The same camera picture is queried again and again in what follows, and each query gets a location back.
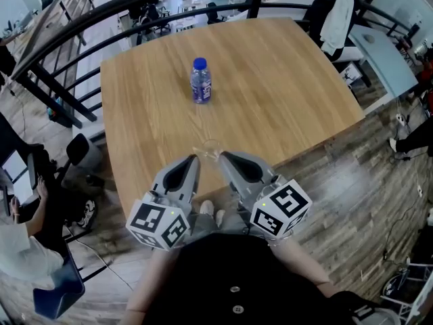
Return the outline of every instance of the wooden table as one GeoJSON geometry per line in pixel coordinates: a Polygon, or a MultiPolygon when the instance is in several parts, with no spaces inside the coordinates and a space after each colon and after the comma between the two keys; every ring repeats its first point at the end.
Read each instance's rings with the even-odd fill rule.
{"type": "MultiPolygon", "coordinates": [[[[110,160],[126,216],[168,163],[207,139],[270,165],[364,118],[340,75],[290,19],[218,23],[155,39],[101,65],[110,160]],[[212,97],[193,103],[195,57],[208,60],[212,97]]],[[[202,161],[199,195],[224,186],[202,161]]]]}

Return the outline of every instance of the cable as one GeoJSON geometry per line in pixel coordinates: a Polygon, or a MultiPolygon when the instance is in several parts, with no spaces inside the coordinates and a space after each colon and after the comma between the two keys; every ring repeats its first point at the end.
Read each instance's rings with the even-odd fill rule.
{"type": "Polygon", "coordinates": [[[415,110],[420,104],[420,101],[418,100],[418,103],[416,105],[414,105],[414,107],[412,107],[412,109],[409,111],[409,113],[406,116],[406,123],[409,123],[409,119],[411,118],[411,113],[413,112],[413,110],[415,110]]]}
{"type": "MultiPolygon", "coordinates": [[[[428,177],[427,177],[426,181],[427,181],[428,187],[430,188],[430,182],[429,182],[429,180],[430,180],[430,173],[428,172],[428,177]]],[[[391,234],[392,234],[392,230],[394,229],[395,225],[405,218],[405,215],[415,206],[415,204],[416,204],[417,201],[418,201],[418,198],[416,198],[415,201],[413,201],[413,204],[408,209],[406,209],[405,212],[403,212],[403,215],[401,216],[401,218],[397,219],[391,225],[388,237],[386,238],[384,252],[382,253],[384,261],[385,262],[390,262],[393,265],[396,265],[397,267],[405,266],[405,264],[404,263],[396,263],[394,260],[388,259],[388,248],[387,248],[388,247],[388,243],[389,243],[389,240],[390,240],[390,237],[391,237],[391,234]]]]}
{"type": "Polygon", "coordinates": [[[396,161],[409,161],[409,160],[412,160],[412,159],[417,158],[418,156],[421,156],[421,155],[424,155],[424,154],[427,154],[427,152],[419,153],[419,154],[416,154],[414,156],[404,156],[402,158],[396,158],[395,154],[393,154],[392,156],[389,157],[388,162],[391,165],[393,165],[393,164],[395,164],[396,161]]]}
{"type": "Polygon", "coordinates": [[[24,115],[24,104],[22,103],[20,98],[14,93],[14,91],[12,89],[9,89],[9,91],[11,92],[11,95],[14,98],[16,98],[21,104],[22,120],[24,122],[24,135],[22,136],[22,140],[25,142],[26,141],[26,116],[24,115]]]}
{"type": "MultiPolygon", "coordinates": [[[[74,234],[70,231],[70,229],[69,229],[69,227],[67,227],[66,226],[66,229],[68,229],[68,231],[69,231],[69,233],[72,235],[72,236],[74,236],[74,234]]],[[[83,245],[83,246],[85,246],[86,248],[88,248],[88,249],[90,249],[91,251],[93,251],[94,253],[95,253],[95,255],[97,256],[97,257],[99,257],[99,260],[101,260],[103,263],[104,263],[104,265],[111,271],[111,272],[113,272],[122,282],[124,282],[127,286],[128,286],[128,288],[130,288],[131,290],[134,290],[134,289],[132,289],[131,288],[131,285],[129,285],[122,277],[120,277],[115,271],[113,271],[111,268],[110,268],[110,266],[108,266],[107,265],[107,263],[104,261],[104,259],[102,259],[102,257],[97,253],[97,251],[95,250],[95,249],[93,249],[91,246],[88,246],[87,244],[85,244],[85,243],[82,243],[81,241],[79,241],[79,240],[75,240],[75,242],[78,242],[79,244],[81,244],[81,245],[83,245]]]]}

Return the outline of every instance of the black railing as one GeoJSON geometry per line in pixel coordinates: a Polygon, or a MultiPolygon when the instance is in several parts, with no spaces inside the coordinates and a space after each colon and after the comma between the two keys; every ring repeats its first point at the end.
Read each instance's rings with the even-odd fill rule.
{"type": "MultiPolygon", "coordinates": [[[[87,12],[86,14],[83,14],[76,19],[73,19],[65,25],[61,30],[59,30],[54,36],[52,36],[50,39],[46,40],[43,44],[39,45],[38,47],[34,47],[33,44],[29,44],[25,55],[18,65],[16,66],[16,69],[14,70],[14,73],[12,77],[14,79],[21,79],[22,77],[26,77],[26,73],[28,70],[33,71],[47,86],[50,88],[50,90],[54,91],[58,97],[61,97],[65,102],[67,102],[74,110],[77,110],[80,112],[83,116],[88,118],[90,121],[96,120],[96,116],[92,113],[94,110],[101,107],[101,104],[94,105],[91,108],[86,108],[83,105],[83,102],[85,100],[88,100],[89,98],[92,98],[94,95],[101,92],[101,88],[98,87],[97,89],[94,89],[93,91],[90,91],[89,93],[85,94],[81,99],[77,100],[73,95],[69,93],[69,90],[73,89],[78,84],[86,81],[87,79],[91,78],[92,76],[96,75],[100,72],[100,68],[96,68],[87,74],[83,75],[82,77],[75,80],[75,82],[66,85],[66,75],[65,75],[65,81],[64,84],[61,85],[58,83],[55,78],[62,74],[63,72],[67,71],[71,66],[74,66],[77,64],[80,60],[90,56],[91,54],[95,53],[96,51],[99,51],[108,45],[113,44],[114,42],[117,42],[123,38],[129,37],[134,34],[139,34],[141,31],[149,29],[153,26],[161,25],[164,23],[169,23],[174,20],[178,20],[181,18],[186,18],[190,16],[197,16],[200,14],[207,14],[210,12],[221,12],[221,11],[227,11],[227,10],[234,10],[234,9],[244,9],[248,10],[247,18],[256,18],[258,15],[258,11],[260,8],[269,8],[269,7],[278,7],[278,8],[291,8],[291,9],[308,9],[309,5],[302,5],[302,4],[295,4],[295,3],[266,3],[262,2],[262,0],[249,0],[245,3],[237,3],[237,4],[230,4],[230,5],[220,5],[220,6],[212,6],[212,7],[206,7],[201,9],[192,9],[190,11],[182,12],[180,14],[174,14],[171,16],[165,16],[163,18],[159,18],[157,20],[147,22],[145,24],[141,24],[138,26],[134,26],[126,31],[123,31],[119,33],[118,35],[114,35],[113,37],[110,37],[109,39],[106,39],[105,41],[102,41],[101,43],[98,43],[97,45],[94,45],[93,47],[87,49],[86,51],[83,51],[82,53],[76,54],[73,58],[70,57],[71,50],[69,51],[68,61],[66,64],[61,65],[59,68],[57,68],[57,62],[54,68],[54,71],[49,74],[45,69],[43,69],[43,65],[40,64],[41,60],[44,60],[46,56],[48,56],[50,53],[54,52],[55,50],[59,50],[58,52],[61,52],[61,47],[67,43],[69,40],[72,40],[74,37],[81,37],[83,32],[88,29],[89,27],[97,24],[98,22],[101,22],[102,20],[105,20],[106,18],[109,18],[117,13],[123,12],[130,7],[135,7],[137,5],[145,5],[149,1],[155,1],[155,0],[112,0],[109,1],[99,7],[96,7],[92,9],[91,11],[87,12]]],[[[399,30],[396,30],[397,26],[400,26],[401,28],[405,29],[406,31],[409,31],[409,35],[413,34],[413,29],[409,28],[408,26],[405,26],[403,23],[399,22],[397,19],[395,19],[392,16],[389,16],[385,12],[377,9],[376,7],[366,3],[362,2],[362,14],[364,14],[366,11],[373,12],[381,17],[384,17],[385,19],[391,21],[394,23],[394,26],[389,27],[385,26],[379,22],[376,22],[376,24],[385,26],[387,29],[390,29],[391,31],[389,34],[393,31],[396,31],[398,33],[405,34],[404,32],[401,32],[399,30]]],[[[365,19],[367,22],[373,22],[373,20],[365,19]]],[[[28,84],[27,80],[24,80],[24,82],[27,84],[23,84],[30,92],[33,93],[35,90],[34,83],[32,85],[28,84]]],[[[34,93],[35,96],[37,96],[39,99],[41,99],[41,90],[36,90],[37,93],[34,93]]],[[[73,117],[73,114],[65,111],[65,110],[58,110],[59,105],[53,105],[55,102],[53,100],[49,101],[46,98],[43,100],[44,104],[49,106],[50,108],[54,109],[56,112],[62,114],[66,120],[69,120],[71,124],[77,126],[78,128],[82,127],[82,123],[77,121],[75,117],[73,117]]]]}

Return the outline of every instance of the wood floor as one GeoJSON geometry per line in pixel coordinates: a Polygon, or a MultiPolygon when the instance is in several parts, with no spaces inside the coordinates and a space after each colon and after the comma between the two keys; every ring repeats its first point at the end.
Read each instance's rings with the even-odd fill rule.
{"type": "Polygon", "coordinates": [[[363,110],[365,110],[378,101],[382,96],[385,96],[386,90],[368,62],[364,62],[361,65],[361,68],[370,79],[371,87],[368,88],[361,79],[358,79],[352,84],[352,90],[358,99],[359,105],[363,110]]]}
{"type": "MultiPolygon", "coordinates": [[[[26,141],[44,143],[53,158],[64,160],[66,145],[72,139],[70,130],[48,122],[43,105],[30,95],[21,93],[19,98],[24,102],[26,141]]],[[[410,109],[403,105],[403,112],[410,109]]],[[[0,111],[22,135],[19,102],[3,95],[0,111]]],[[[395,114],[396,102],[392,102],[357,126],[277,168],[287,178],[296,179],[313,200],[308,217],[296,228],[296,239],[325,267],[337,286],[376,300],[383,283],[396,270],[395,264],[382,260],[390,226],[413,205],[405,219],[395,225],[389,240],[390,258],[400,263],[409,254],[418,229],[424,226],[429,208],[432,160],[425,154],[407,162],[390,162],[392,152],[387,139],[396,133],[392,120],[395,114]],[[417,195],[418,183],[424,189],[422,198],[417,195]]],[[[414,129],[424,119],[421,108],[415,107],[409,125],[414,129]]],[[[399,135],[405,134],[400,129],[399,135]]],[[[106,159],[100,175],[107,179],[107,186],[103,192],[86,188],[97,199],[99,215],[93,233],[82,241],[96,249],[134,287],[146,269],[151,250],[140,245],[124,228],[125,218],[113,186],[106,147],[102,148],[106,159]]],[[[67,185],[80,187],[83,177],[71,170],[67,185]]],[[[235,205],[235,197],[226,188],[209,198],[217,208],[235,205]]],[[[11,221],[3,211],[0,219],[3,223],[11,221]]],[[[85,267],[84,276],[102,266],[79,243],[71,243],[70,248],[77,265],[85,267]]],[[[30,284],[0,272],[0,302],[17,322],[51,324],[34,313],[32,304],[32,289],[49,285],[49,280],[30,284]]],[[[86,289],[85,295],[56,324],[116,324],[121,319],[131,290],[118,276],[106,270],[88,281],[86,289]]]]}

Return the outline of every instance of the shirt button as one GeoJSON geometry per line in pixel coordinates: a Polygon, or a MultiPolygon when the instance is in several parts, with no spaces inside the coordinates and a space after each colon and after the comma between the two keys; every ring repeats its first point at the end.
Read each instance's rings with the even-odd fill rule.
{"type": "Polygon", "coordinates": [[[241,314],[244,312],[244,308],[242,306],[235,306],[233,307],[233,313],[241,314]]]}

